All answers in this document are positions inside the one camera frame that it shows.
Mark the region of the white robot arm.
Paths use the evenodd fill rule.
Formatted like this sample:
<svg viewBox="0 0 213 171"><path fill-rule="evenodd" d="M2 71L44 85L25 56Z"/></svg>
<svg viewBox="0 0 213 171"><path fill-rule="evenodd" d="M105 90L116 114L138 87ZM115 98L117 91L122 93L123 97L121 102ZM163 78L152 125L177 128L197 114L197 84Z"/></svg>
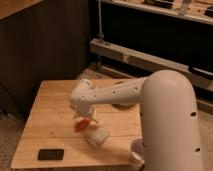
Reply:
<svg viewBox="0 0 213 171"><path fill-rule="evenodd" d="M145 171L204 171L195 91L174 70L95 88L83 79L70 94L76 113L92 114L96 104L139 105Z"/></svg>

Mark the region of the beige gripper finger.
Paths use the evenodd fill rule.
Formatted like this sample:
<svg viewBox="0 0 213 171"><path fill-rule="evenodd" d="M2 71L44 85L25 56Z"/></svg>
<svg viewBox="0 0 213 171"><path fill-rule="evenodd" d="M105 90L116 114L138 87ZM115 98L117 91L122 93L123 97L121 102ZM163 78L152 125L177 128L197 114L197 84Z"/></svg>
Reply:
<svg viewBox="0 0 213 171"><path fill-rule="evenodd" d="M97 112L93 111L91 114L91 121L95 122L96 124L99 124L99 119L97 117Z"/></svg>
<svg viewBox="0 0 213 171"><path fill-rule="evenodd" d="M74 115L72 119L73 119L74 121L78 121L78 120L81 120L82 118L83 118L82 116Z"/></svg>

